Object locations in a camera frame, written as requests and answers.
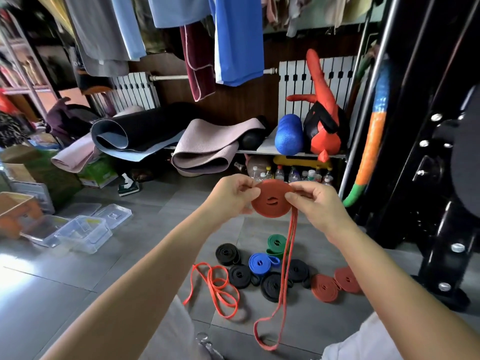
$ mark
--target maroon garment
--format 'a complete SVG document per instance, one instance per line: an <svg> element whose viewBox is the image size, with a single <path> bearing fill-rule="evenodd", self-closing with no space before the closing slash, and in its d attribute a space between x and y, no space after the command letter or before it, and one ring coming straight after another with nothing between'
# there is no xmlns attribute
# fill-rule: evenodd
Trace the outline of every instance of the maroon garment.
<svg viewBox="0 0 480 360"><path fill-rule="evenodd" d="M195 102L215 92L215 44L201 22L180 26L183 56Z"/></svg>

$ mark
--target clear plastic box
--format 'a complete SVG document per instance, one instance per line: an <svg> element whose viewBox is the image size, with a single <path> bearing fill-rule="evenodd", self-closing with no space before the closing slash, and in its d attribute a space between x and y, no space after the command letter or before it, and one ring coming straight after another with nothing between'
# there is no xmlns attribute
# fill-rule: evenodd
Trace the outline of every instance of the clear plastic box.
<svg viewBox="0 0 480 360"><path fill-rule="evenodd" d="M78 216L55 233L61 242L73 250L94 254L112 236L105 219Z"/></svg>
<svg viewBox="0 0 480 360"><path fill-rule="evenodd" d="M112 203L95 213L94 216L104 218L110 230L113 230L131 215L132 211L128 208Z"/></svg>
<svg viewBox="0 0 480 360"><path fill-rule="evenodd" d="M34 244L54 248L60 244L55 233L68 222L66 218L46 214L23 229L20 235Z"/></svg>
<svg viewBox="0 0 480 360"><path fill-rule="evenodd" d="M102 207L101 203L72 203L65 207L60 213L63 218L76 218L77 216L93 216L98 209Z"/></svg>

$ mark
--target green box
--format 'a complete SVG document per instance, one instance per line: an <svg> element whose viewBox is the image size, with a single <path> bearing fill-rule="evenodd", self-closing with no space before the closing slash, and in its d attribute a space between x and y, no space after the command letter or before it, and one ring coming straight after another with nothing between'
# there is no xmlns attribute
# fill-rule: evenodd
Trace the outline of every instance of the green box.
<svg viewBox="0 0 480 360"><path fill-rule="evenodd" d="M77 174L81 183L86 187L103 188L118 177L118 174L110 165L105 156L87 164L85 168Z"/></svg>

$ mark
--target wooden wall panel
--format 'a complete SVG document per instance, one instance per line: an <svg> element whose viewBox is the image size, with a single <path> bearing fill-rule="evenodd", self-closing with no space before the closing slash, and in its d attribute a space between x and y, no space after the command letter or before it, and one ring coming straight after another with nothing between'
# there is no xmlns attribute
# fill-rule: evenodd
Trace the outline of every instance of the wooden wall panel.
<svg viewBox="0 0 480 360"><path fill-rule="evenodd" d="M309 48L315 49L320 58L344 57L357 54L360 36L318 35L287 39L285 34L266 35L264 46L265 68L278 68L280 61L304 60ZM152 71L162 76L186 74L184 61L173 54L154 54L130 65L131 72ZM194 102L188 80L155 82L160 104ZM277 125L279 100L279 76L264 75L238 87L216 85L216 92L197 102L202 118L217 125L233 125L265 115L271 127Z"/></svg>

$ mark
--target orange box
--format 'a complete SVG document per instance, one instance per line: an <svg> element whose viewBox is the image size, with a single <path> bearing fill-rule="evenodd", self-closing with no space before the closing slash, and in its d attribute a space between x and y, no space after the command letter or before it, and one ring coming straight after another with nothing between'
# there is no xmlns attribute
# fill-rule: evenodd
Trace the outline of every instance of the orange box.
<svg viewBox="0 0 480 360"><path fill-rule="evenodd" d="M0 192L0 234L18 239L20 231L43 216L34 196Z"/></svg>

